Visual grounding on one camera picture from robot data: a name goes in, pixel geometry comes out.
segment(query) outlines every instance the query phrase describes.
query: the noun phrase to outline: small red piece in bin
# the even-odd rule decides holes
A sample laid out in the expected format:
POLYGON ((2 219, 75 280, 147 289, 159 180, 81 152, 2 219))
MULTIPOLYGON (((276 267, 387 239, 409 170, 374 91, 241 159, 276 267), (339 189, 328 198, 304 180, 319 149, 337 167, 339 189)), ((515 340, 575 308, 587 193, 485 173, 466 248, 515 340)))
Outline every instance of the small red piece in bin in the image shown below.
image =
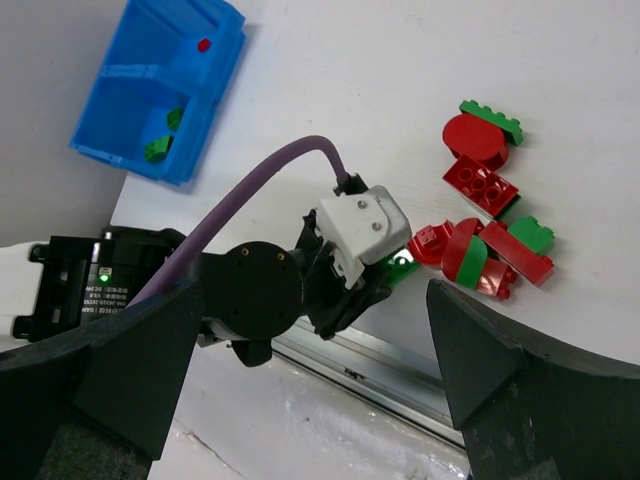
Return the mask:
POLYGON ((203 38, 198 42, 198 51, 200 53, 204 53, 211 48, 211 40, 208 38, 203 38))

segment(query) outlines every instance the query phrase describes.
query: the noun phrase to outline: toy brick pile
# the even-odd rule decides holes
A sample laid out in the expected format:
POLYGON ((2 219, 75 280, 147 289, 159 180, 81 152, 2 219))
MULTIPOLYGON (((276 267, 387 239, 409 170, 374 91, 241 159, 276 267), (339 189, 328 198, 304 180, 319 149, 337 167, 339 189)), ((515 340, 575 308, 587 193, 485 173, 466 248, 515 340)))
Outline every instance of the toy brick pile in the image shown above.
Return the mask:
POLYGON ((441 269, 452 282, 505 300, 518 273, 538 287, 551 276, 553 262, 546 254, 554 235, 533 216, 511 225, 500 221, 520 198, 518 188, 496 173, 509 158, 509 144, 522 143, 520 122, 475 101, 462 102, 460 111, 442 132, 456 158, 442 178, 493 221, 484 225, 467 218, 457 225, 426 226, 411 239, 408 253, 387 259, 389 285, 422 264, 441 269))

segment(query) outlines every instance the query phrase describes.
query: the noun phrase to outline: red cylinder lego piece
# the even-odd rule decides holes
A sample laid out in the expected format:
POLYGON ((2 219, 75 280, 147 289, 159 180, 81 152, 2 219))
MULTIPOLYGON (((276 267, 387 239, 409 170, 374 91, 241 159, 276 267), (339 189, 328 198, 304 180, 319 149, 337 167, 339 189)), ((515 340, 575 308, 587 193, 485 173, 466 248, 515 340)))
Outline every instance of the red cylinder lego piece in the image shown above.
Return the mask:
POLYGON ((204 53, 211 48, 211 40, 208 38, 203 38, 198 42, 198 51, 200 53, 204 53))
POLYGON ((469 248, 471 237, 478 235, 482 229, 482 222, 477 218, 466 218, 453 229, 441 262, 442 273, 452 282, 456 281, 460 265, 462 265, 462 260, 469 248))
POLYGON ((507 226, 504 223, 491 222, 478 236, 535 286, 539 287, 552 275, 553 261, 549 257, 538 256, 529 250, 507 232, 507 226))
POLYGON ((453 223, 449 220, 442 225, 427 225, 415 234, 407 247, 417 262, 439 267, 452 232, 453 223))
POLYGON ((495 171, 509 158, 504 132, 475 115, 463 113, 447 122, 442 140, 456 158, 469 157, 495 171))
POLYGON ((510 284, 517 278, 518 275, 509 265, 489 257, 484 264, 476 291, 499 300, 506 300, 511 296, 510 284))

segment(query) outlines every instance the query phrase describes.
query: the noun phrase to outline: green piece in bin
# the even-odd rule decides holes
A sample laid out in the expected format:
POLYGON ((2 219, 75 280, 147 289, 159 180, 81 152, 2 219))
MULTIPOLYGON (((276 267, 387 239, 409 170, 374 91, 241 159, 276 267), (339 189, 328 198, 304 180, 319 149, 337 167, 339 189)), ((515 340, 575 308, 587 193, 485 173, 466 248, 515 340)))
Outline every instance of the green piece in bin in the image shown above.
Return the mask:
POLYGON ((167 153, 173 143, 173 135, 165 135, 144 147, 144 159, 149 163, 160 163, 167 158, 167 153))
POLYGON ((184 108, 176 107, 167 114, 167 126, 172 132, 177 132, 184 115, 184 108))

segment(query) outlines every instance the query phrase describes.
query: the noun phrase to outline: red round lego piece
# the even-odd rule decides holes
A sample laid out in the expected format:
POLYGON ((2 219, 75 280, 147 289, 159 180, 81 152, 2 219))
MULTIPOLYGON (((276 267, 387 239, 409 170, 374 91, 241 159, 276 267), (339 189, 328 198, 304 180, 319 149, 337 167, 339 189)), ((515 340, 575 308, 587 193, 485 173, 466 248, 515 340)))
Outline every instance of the red round lego piece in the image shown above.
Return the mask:
POLYGON ((427 225, 416 233, 407 247, 415 261, 422 265, 439 267, 452 232, 453 223, 449 220, 442 225, 427 225))
POLYGON ((442 140, 454 157, 469 157, 492 171, 499 169, 509 158, 504 132, 469 113, 449 120, 442 131, 442 140))
POLYGON ((198 42, 198 51, 200 53, 204 53, 211 48, 211 40, 208 38, 203 38, 198 42))

